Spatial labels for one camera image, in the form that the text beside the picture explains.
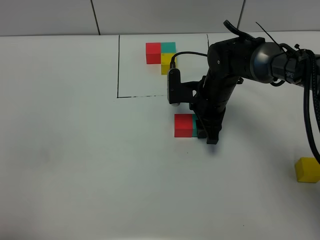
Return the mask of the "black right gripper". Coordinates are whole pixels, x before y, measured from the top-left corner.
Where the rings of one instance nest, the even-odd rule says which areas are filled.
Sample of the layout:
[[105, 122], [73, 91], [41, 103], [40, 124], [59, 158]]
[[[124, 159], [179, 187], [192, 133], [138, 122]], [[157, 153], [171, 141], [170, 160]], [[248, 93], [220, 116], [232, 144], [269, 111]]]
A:
[[189, 104], [189, 108], [203, 119], [203, 123], [198, 118], [195, 120], [198, 139], [206, 139], [209, 145], [218, 143], [223, 114], [236, 85], [236, 76], [212, 72], [208, 72], [199, 82], [196, 102]]

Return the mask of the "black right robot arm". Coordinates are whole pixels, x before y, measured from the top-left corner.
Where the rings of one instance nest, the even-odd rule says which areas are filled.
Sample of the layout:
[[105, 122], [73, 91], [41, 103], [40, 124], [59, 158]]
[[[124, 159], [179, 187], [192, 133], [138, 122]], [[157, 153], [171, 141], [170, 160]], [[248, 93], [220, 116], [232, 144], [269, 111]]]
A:
[[228, 20], [224, 26], [236, 38], [219, 41], [208, 48], [208, 72], [197, 86], [198, 103], [190, 104], [197, 116], [195, 136], [217, 144], [226, 105], [237, 84], [244, 79], [278, 87], [283, 83], [308, 88], [320, 99], [320, 56], [309, 58], [297, 45], [267, 42], [238, 30]]

